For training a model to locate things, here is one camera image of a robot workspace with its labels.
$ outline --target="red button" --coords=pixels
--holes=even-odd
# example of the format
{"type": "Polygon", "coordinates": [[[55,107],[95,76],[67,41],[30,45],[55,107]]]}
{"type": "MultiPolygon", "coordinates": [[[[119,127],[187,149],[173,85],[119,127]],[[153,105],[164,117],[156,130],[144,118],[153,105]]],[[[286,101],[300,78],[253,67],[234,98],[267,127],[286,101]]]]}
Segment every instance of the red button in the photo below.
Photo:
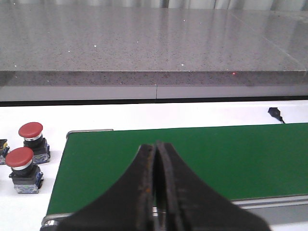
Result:
{"type": "Polygon", "coordinates": [[[38,122],[31,122],[22,125],[18,134],[24,138],[37,137],[43,131],[43,125],[38,122]]]}
{"type": "Polygon", "coordinates": [[[10,167],[22,167],[29,163],[33,158],[33,151],[30,148],[16,148],[5,158],[6,165],[10,167]]]}

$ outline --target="green conveyor belt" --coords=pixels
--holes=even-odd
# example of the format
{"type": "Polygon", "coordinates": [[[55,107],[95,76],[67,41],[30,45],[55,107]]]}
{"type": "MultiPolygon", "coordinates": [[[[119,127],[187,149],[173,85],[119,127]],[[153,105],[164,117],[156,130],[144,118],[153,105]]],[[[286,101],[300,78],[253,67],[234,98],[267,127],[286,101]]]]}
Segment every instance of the green conveyor belt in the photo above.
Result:
{"type": "Polygon", "coordinates": [[[93,201],[156,140],[230,200],[308,194],[308,124],[82,132],[67,139],[47,215],[93,201]]]}

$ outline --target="granite countertop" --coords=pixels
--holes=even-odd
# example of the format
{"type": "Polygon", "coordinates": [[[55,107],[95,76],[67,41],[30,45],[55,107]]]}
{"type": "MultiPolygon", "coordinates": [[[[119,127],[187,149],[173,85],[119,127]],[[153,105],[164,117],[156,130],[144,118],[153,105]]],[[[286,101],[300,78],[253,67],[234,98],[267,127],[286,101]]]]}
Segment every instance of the granite countertop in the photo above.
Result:
{"type": "Polygon", "coordinates": [[[308,12],[0,3],[0,31],[0,97],[10,86],[308,85],[308,12]]]}

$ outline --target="black cable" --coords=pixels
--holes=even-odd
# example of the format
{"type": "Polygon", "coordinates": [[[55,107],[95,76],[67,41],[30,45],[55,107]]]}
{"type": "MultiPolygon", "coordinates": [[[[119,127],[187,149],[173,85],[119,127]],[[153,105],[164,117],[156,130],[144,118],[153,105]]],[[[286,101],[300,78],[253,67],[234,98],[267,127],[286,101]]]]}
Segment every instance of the black cable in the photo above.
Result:
{"type": "Polygon", "coordinates": [[[282,116],[280,115],[280,111],[278,110],[278,107],[270,107],[268,113],[269,113],[272,117],[278,119],[280,122],[282,122],[283,124],[285,124],[285,122],[284,122],[282,116]]]}

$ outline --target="white table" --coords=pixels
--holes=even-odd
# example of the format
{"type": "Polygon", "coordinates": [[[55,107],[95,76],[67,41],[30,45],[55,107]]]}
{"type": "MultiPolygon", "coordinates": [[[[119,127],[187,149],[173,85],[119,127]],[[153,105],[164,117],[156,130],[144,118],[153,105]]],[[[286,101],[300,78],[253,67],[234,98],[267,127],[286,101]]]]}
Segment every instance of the white table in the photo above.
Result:
{"type": "MultiPolygon", "coordinates": [[[[11,150],[21,147],[19,128],[28,122],[40,122],[51,147],[51,162],[40,165],[44,182],[39,194],[17,194],[8,178],[11,169],[0,166],[0,230],[39,231],[68,131],[279,123],[268,114],[269,107],[278,107],[286,123],[308,122],[308,101],[1,107],[0,139],[8,139],[11,150]]],[[[308,218],[306,222],[274,225],[272,229],[306,231],[308,218]]]]}

